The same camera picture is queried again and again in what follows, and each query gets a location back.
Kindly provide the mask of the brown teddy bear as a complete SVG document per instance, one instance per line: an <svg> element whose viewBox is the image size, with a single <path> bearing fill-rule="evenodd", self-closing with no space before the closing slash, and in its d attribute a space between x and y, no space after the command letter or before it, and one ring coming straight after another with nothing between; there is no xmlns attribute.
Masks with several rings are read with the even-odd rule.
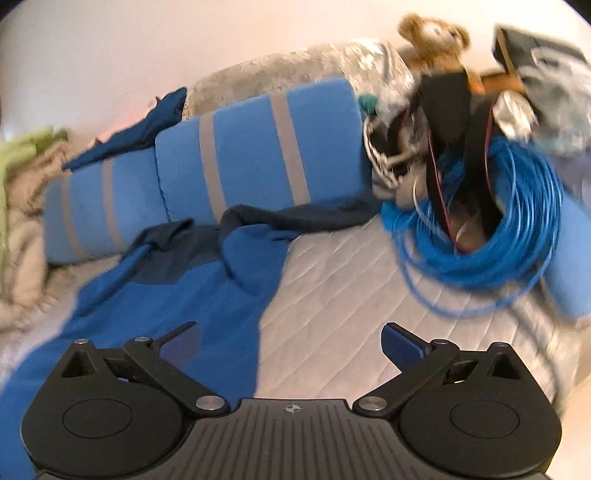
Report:
<svg viewBox="0 0 591 480"><path fill-rule="evenodd" d="M472 93L486 93L480 75L462 63L462 56L472 45L466 28L410 13L401 19L398 33L412 46L413 53L405 60L411 71L427 74L463 72L467 74Z"/></svg>

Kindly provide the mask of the right blue striped cushion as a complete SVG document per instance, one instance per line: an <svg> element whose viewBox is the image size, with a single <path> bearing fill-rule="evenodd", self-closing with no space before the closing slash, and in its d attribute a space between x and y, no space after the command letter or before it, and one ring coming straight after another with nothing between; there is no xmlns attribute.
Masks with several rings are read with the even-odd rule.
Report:
<svg viewBox="0 0 591 480"><path fill-rule="evenodd" d="M155 156L172 221L211 225L239 204L276 211L370 189L361 112L342 77L181 121L158 134Z"/></svg>

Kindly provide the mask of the white plastic bag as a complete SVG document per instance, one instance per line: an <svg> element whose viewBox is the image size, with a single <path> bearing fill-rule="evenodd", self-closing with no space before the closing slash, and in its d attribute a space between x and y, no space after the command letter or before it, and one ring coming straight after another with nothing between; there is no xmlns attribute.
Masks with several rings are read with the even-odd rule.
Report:
<svg viewBox="0 0 591 480"><path fill-rule="evenodd" d="M535 47L517 68L525 86L503 91L493 104L496 125L512 140L534 141L559 156L590 148L590 65L556 49Z"/></svg>

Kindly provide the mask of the grey quilted bedspread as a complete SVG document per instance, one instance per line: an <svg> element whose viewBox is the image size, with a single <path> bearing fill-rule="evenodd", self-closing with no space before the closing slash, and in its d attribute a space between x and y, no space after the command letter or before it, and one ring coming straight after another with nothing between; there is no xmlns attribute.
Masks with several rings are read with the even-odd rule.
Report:
<svg viewBox="0 0 591 480"><path fill-rule="evenodd" d="M53 333L39 345L60 332L79 291L122 256L111 265L99 261L85 268L87 282L71 295ZM445 287L437 295L459 308L457 318L439 319L416 301L379 219L298 236L287 250L276 295L259 320L259 367L250 397L353 401L366 395L394 375L380 345L390 322L427 337L448 337L466 350L507 342L550 402L560 402L572 389L580 345L557 333L535 295L501 310L481 308L476 295Z"/></svg>

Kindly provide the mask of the blue striped cushion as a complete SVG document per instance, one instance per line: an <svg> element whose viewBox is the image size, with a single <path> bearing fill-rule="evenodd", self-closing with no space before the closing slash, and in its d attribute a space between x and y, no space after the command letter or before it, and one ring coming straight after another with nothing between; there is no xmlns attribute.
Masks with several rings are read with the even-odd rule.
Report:
<svg viewBox="0 0 591 480"><path fill-rule="evenodd" d="M158 134L155 156L172 221L211 225L239 204L276 211L370 189L361 112L342 77L181 121Z"/></svg>
<svg viewBox="0 0 591 480"><path fill-rule="evenodd" d="M45 192L46 259L59 265L113 256L144 229L167 221L154 149L93 163L52 181Z"/></svg>

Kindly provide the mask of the left blue striped cushion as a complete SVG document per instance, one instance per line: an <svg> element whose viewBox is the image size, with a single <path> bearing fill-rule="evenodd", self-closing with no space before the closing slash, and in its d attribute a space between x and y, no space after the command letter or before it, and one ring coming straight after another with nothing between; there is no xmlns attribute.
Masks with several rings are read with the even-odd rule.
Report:
<svg viewBox="0 0 591 480"><path fill-rule="evenodd" d="M93 163L52 181L45 192L46 259L59 265L113 256L144 229L167 221L154 149Z"/></svg>

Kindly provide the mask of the blue fleece jacket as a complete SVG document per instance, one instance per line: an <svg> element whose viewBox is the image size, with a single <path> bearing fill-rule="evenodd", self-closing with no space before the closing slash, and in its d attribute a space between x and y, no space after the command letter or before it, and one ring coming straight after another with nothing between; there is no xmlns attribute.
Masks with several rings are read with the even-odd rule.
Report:
<svg viewBox="0 0 591 480"><path fill-rule="evenodd" d="M181 371L230 406L252 396L259 320L290 243L363 225L379 208L370 195L276 212L238 205L216 226L186 219L144 230L12 374L1 396L2 477L123 478L161 462L196 416L140 382L125 343L195 322L200 345Z"/></svg>

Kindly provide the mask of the dark blue folded garment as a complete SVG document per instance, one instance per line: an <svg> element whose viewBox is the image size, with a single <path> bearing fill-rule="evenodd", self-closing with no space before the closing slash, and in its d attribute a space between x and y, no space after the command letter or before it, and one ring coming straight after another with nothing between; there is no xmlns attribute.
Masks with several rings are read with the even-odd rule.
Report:
<svg viewBox="0 0 591 480"><path fill-rule="evenodd" d="M139 122L113 133L106 141L87 149L62 166L75 171L114 156L143 150L155 144L156 136L181 121L187 88L180 87L156 101L156 105Z"/></svg>

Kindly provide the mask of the cream folded duvet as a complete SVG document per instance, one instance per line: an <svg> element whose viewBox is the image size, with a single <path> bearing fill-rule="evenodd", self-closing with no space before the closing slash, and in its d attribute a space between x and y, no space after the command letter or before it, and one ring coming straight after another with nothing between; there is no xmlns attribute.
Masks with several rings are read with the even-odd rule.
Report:
<svg viewBox="0 0 591 480"><path fill-rule="evenodd" d="M47 299L48 263L44 251L44 193L64 175L72 148L60 140L13 170L6 184L7 250L1 266L1 329L23 329L34 308Z"/></svg>

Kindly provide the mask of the black white striped cloth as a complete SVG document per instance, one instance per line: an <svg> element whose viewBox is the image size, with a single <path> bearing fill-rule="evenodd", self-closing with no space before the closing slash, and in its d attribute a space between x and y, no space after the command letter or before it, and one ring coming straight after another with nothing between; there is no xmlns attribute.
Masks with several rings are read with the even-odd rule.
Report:
<svg viewBox="0 0 591 480"><path fill-rule="evenodd" d="M402 209L428 197L428 121L424 112L403 112L389 126L378 115L363 120L363 147L372 165L374 195Z"/></svg>

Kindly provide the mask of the green fleece blanket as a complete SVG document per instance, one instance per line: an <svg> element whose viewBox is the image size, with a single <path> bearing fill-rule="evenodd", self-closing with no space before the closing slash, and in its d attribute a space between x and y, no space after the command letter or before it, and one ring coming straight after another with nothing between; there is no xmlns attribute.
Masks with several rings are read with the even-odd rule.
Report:
<svg viewBox="0 0 591 480"><path fill-rule="evenodd" d="M46 126L1 143L1 220L10 208L38 210L45 183L62 173L70 155L68 132Z"/></svg>

